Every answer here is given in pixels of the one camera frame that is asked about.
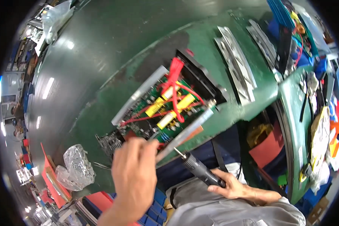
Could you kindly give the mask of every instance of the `gray shirt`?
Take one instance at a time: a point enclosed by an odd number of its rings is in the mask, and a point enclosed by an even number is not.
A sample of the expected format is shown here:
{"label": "gray shirt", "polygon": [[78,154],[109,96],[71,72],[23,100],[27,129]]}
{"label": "gray shirt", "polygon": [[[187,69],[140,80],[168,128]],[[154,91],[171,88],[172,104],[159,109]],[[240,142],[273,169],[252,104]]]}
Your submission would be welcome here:
{"label": "gray shirt", "polygon": [[[239,173],[239,163],[227,164],[228,171],[235,176]],[[246,183],[243,174],[239,181]],[[177,185],[173,203],[177,209],[167,226],[295,226],[305,225],[304,215],[287,198],[266,206],[256,206],[244,199],[229,200],[207,191],[207,185],[199,179]]]}

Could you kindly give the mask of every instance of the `hand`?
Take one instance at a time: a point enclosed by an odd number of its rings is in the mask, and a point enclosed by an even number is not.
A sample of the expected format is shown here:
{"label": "hand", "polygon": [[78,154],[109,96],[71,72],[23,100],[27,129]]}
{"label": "hand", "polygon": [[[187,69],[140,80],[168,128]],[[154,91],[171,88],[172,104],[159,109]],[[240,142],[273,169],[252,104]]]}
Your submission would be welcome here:
{"label": "hand", "polygon": [[112,177],[117,197],[103,225],[126,225],[139,220],[151,206],[157,183],[158,140],[131,138],[113,156]]}
{"label": "hand", "polygon": [[219,169],[212,169],[213,174],[217,175],[219,178],[223,179],[226,182],[226,188],[222,188],[216,185],[210,185],[207,190],[209,192],[214,192],[219,195],[223,195],[228,199],[238,199],[245,196],[247,187],[240,183],[238,179],[231,173],[225,173]]}

